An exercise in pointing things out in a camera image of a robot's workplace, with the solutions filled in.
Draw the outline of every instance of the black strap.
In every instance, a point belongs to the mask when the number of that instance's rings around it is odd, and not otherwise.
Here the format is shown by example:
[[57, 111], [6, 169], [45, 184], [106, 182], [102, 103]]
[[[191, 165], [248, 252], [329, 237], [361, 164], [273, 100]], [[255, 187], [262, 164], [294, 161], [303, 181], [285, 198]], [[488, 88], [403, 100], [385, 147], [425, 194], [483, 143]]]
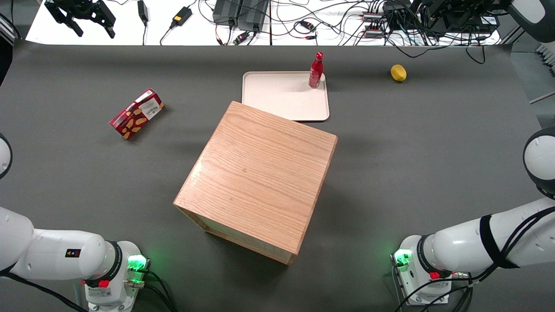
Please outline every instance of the black strap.
[[518, 265], [507, 260], [507, 258], [503, 256], [501, 251], [499, 251], [499, 247], [497, 247], [497, 243], [495, 242], [493, 234], [491, 233], [490, 219], [490, 214], [485, 215], [480, 219], [480, 238], [482, 239], [482, 244], [484, 245], [484, 248], [486, 248], [487, 254], [490, 255], [493, 263], [495, 263], [500, 268], [518, 269]]

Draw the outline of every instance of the cracker box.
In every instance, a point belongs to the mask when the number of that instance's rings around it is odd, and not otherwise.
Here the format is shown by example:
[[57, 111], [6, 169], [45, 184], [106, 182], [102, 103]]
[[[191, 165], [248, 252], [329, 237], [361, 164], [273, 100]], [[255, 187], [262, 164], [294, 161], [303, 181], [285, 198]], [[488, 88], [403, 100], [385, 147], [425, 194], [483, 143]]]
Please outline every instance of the cracker box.
[[152, 89], [146, 90], [127, 108], [122, 110], [114, 119], [110, 121], [110, 125], [129, 140], [135, 133], [149, 122], [156, 114], [158, 114], [164, 103], [160, 97]]

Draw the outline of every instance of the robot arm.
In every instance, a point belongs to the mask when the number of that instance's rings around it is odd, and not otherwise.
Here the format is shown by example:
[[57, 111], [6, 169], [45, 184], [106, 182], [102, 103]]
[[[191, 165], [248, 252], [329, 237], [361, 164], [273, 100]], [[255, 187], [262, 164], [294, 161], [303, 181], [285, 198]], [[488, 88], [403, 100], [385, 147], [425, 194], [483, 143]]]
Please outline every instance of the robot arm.
[[[10, 169], [12, 149], [0, 133], [0, 178]], [[26, 217], [0, 207], [0, 277], [81, 279], [89, 308], [129, 312], [144, 287], [148, 261], [129, 241], [74, 230], [35, 229]]]
[[[411, 305], [425, 305], [451, 288], [457, 272], [482, 272], [495, 264], [501, 268], [555, 261], [555, 127], [530, 137], [523, 153], [524, 166], [546, 197], [506, 212], [483, 216], [429, 235], [407, 237], [393, 255], [405, 297]], [[523, 221], [544, 212], [505, 256], [506, 242]], [[431, 280], [438, 283], [424, 286]]]

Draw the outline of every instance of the wood grain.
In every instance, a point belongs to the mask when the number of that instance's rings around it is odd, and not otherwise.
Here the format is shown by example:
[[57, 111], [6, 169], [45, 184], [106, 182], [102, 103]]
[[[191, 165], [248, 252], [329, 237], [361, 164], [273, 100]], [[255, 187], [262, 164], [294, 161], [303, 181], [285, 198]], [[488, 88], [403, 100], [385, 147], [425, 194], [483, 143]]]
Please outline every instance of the wood grain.
[[232, 102], [174, 205], [297, 255], [336, 144], [333, 134]]

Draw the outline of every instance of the power adapter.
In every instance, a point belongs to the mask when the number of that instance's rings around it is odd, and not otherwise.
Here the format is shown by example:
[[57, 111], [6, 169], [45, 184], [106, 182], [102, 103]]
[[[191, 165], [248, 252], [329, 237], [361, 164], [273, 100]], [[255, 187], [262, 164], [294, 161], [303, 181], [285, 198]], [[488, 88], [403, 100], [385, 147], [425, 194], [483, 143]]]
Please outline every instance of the power adapter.
[[137, 7], [139, 8], [139, 17], [140, 20], [143, 21], [144, 26], [147, 26], [148, 23], [148, 9], [147, 5], [144, 4], [143, 0], [137, 1]]
[[191, 9], [188, 7], [183, 7], [171, 20], [170, 29], [173, 29], [176, 26], [182, 26], [187, 21], [187, 19], [191, 17], [191, 15], [193, 15]]

